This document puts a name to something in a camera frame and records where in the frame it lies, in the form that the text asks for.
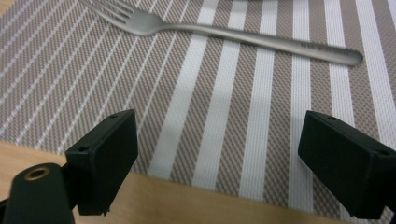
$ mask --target wooden surface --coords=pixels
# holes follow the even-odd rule
[[[0,14],[13,2],[0,0]],[[65,158],[0,142],[0,200],[8,197],[15,175],[44,162],[63,165]],[[77,223],[344,223],[133,173],[106,217],[81,217],[77,209],[74,214]]]

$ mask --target dark object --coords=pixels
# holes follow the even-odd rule
[[[307,111],[298,153],[357,218],[396,209],[396,152],[334,117]]]
[[[76,205],[82,215],[106,214],[137,153],[134,111],[113,114],[66,151],[64,167],[43,163],[18,174],[0,220],[74,223]]]

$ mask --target fork head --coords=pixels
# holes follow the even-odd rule
[[[101,18],[133,35],[153,35],[165,28],[161,17],[121,0],[79,0]]]

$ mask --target gray placemat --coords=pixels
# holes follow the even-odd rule
[[[18,0],[0,19],[0,140],[62,154],[107,115],[134,108],[134,172],[359,222],[297,147],[311,109],[396,148],[395,1],[133,4],[166,21],[357,49],[364,62],[348,68],[181,32],[138,37],[78,1]]]

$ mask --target metal fork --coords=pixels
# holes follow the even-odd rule
[[[356,50],[340,49],[276,36],[247,33],[208,25],[167,23],[159,16],[140,10],[121,0],[79,0],[103,19],[133,35],[153,35],[164,30],[201,32],[241,43],[285,51],[330,63],[357,65],[363,56]]]

